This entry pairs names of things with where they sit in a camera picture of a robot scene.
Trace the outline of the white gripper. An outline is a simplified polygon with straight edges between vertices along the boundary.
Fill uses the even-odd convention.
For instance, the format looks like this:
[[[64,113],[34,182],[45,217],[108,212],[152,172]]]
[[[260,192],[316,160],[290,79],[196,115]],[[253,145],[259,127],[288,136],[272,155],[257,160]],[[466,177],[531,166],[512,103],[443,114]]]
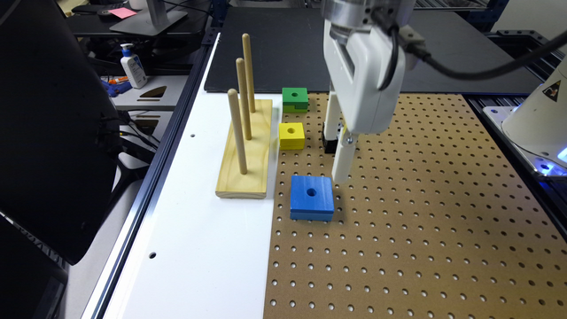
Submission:
[[[336,93],[329,93],[323,134],[327,141],[338,139],[331,174],[335,183],[344,183],[353,163],[357,134],[379,134],[389,127],[406,59],[402,52],[398,55],[395,75],[382,89],[392,56],[391,37],[374,26],[368,32],[351,33],[343,45],[330,36],[330,29],[326,20],[323,54]],[[342,130],[338,138],[341,111],[348,130]]]

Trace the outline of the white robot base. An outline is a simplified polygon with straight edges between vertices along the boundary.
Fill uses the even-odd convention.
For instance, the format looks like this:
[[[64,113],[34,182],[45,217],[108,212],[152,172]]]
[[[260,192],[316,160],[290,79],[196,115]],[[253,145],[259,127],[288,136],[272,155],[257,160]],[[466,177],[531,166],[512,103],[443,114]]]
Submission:
[[[488,106],[492,124],[540,177],[566,177],[566,61],[519,106]]]

